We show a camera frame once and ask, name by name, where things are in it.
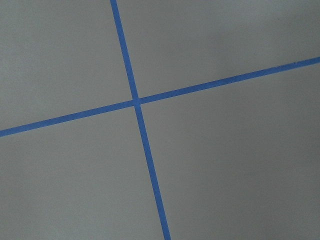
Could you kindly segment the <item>long blue tape strip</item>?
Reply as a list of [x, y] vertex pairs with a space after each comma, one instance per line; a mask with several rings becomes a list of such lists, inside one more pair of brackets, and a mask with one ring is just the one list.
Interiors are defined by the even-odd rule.
[[154, 200], [157, 207], [158, 217], [160, 220], [163, 238], [165, 240], [170, 240], [171, 239], [170, 229], [168, 226], [166, 212], [163, 205], [161, 190], [158, 183], [157, 173], [156, 173], [154, 160], [151, 152], [150, 142], [148, 139], [142, 107], [139, 100], [139, 94], [136, 86], [134, 72], [132, 69], [130, 54], [129, 54], [127, 43], [126, 43], [126, 37], [125, 37], [124, 29], [122, 26], [122, 20], [119, 12], [118, 3], [116, 0], [111, 0], [110, 5], [112, 8], [113, 18], [115, 22], [117, 35], [118, 35], [119, 45], [120, 45], [123, 63], [124, 63], [124, 67], [125, 67], [125, 71], [128, 79], [128, 84], [129, 84], [130, 93], [133, 101], [133, 106], [135, 110], [135, 115], [136, 115], [139, 133], [142, 141], [149, 178], [150, 178], [150, 182], [153, 190]]

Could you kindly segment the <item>crossing blue tape strip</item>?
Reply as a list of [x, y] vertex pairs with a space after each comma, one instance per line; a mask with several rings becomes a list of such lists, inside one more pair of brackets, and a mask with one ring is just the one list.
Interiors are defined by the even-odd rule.
[[307, 67], [307, 66], [311, 66], [319, 63], [320, 63], [320, 58], [315, 57], [315, 58], [292, 62], [292, 63], [288, 63], [288, 64], [276, 66], [276, 67], [266, 68], [266, 69], [244, 73], [236, 76], [222, 78], [219, 80], [214, 80], [206, 83], [201, 83], [201, 84], [192, 85], [192, 86], [188, 86], [180, 89], [175, 89], [167, 92], [162, 92], [162, 93], [158, 93], [150, 96], [141, 97], [138, 100], [128, 100], [128, 101], [106, 105], [98, 108], [93, 108], [85, 111], [80, 111], [72, 114], [67, 114], [59, 117], [54, 117], [54, 118], [50, 118], [42, 121], [37, 121], [37, 122], [32, 122], [32, 123], [15, 126], [7, 129], [2, 129], [0, 131], [0, 136], [6, 137], [9, 135], [14, 135], [22, 132], [27, 132], [35, 129], [45, 128], [48, 126], [69, 122], [69, 121], [74, 121], [82, 118], [87, 118], [95, 115], [100, 115], [108, 112], [130, 108], [130, 107], [133, 107], [135, 103], [146, 104], [151, 102], [157, 102], [157, 101], [168, 99], [168, 98], [182, 96], [189, 93], [199, 92], [199, 91], [212, 89], [212, 88], [216, 88], [224, 85], [229, 85], [229, 84], [233, 84], [233, 83], [237, 83], [245, 80], [255, 79], [263, 76], [273, 75], [273, 74], [290, 71], [293, 69], [303, 68], [303, 67]]

